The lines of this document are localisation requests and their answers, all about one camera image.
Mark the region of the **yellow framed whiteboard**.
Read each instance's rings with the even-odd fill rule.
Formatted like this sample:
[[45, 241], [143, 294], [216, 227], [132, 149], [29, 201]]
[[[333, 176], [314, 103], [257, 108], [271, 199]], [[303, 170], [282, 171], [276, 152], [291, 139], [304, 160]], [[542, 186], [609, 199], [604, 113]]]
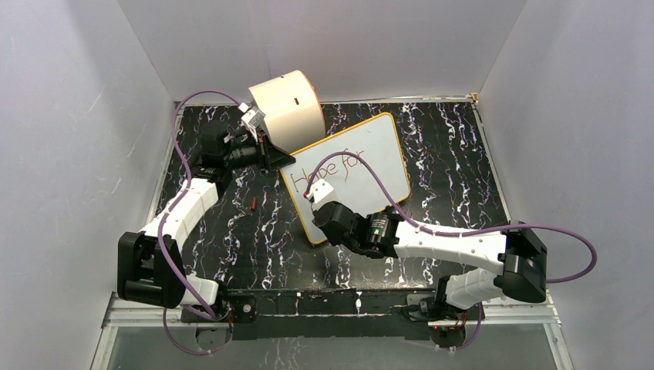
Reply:
[[328, 136], [294, 152], [293, 157], [296, 162], [282, 168], [281, 175], [310, 244], [326, 241], [312, 223], [312, 206], [304, 197], [314, 170], [315, 181], [326, 180], [335, 189], [337, 200], [361, 215], [389, 205], [364, 163], [369, 164], [397, 203], [411, 194], [401, 140], [391, 113], [380, 113]]

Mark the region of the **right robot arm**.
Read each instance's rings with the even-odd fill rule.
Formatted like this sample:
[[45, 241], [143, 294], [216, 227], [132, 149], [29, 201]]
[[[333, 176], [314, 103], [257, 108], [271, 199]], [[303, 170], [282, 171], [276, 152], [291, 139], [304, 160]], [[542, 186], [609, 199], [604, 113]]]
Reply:
[[387, 207], [362, 216], [331, 201], [313, 213], [314, 225], [332, 245], [372, 259], [430, 258], [471, 266], [472, 271], [442, 277], [434, 298], [436, 313], [453, 319], [473, 305], [508, 297], [542, 303], [547, 289], [547, 248], [530, 230], [503, 231], [412, 225]]

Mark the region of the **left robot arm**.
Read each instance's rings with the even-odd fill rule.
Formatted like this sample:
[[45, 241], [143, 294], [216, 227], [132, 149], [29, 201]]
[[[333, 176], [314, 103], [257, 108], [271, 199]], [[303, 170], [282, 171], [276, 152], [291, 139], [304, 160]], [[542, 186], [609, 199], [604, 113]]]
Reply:
[[138, 232], [118, 241], [117, 294], [162, 308], [200, 306], [212, 321], [227, 317], [231, 305], [216, 281], [188, 277], [182, 263], [184, 244], [204, 215], [220, 200], [235, 170], [279, 170], [295, 158], [272, 142], [262, 128], [227, 126], [205, 129], [186, 159], [187, 179], [162, 211]]

